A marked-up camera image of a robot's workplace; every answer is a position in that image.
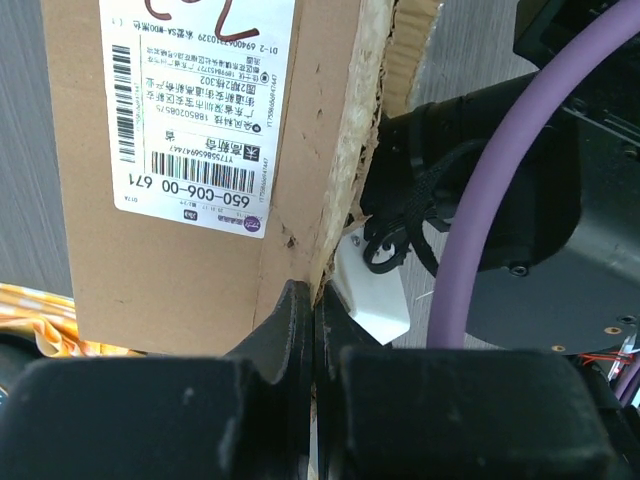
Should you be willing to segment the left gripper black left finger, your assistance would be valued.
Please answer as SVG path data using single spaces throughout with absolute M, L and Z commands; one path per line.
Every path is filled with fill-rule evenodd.
M 303 479 L 310 448 L 310 292 L 221 357 L 39 360 L 1 410 L 5 479 Z

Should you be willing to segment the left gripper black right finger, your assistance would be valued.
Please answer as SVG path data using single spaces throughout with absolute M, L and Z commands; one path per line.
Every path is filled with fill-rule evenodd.
M 390 349 L 327 290 L 315 312 L 323 479 L 605 479 L 616 462 L 554 353 Z

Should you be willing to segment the brown cardboard express box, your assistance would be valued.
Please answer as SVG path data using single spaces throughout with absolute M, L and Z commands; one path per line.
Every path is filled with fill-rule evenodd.
M 224 354 L 318 293 L 437 1 L 46 1 L 85 340 Z

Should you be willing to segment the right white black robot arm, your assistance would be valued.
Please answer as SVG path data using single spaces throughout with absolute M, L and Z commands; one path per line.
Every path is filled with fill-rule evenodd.
M 361 194 L 365 271 L 414 253 L 438 260 L 423 224 L 448 232 L 523 75 L 386 116 Z M 639 346 L 639 40 L 619 46 L 545 122 L 486 240 L 467 332 L 565 355 Z

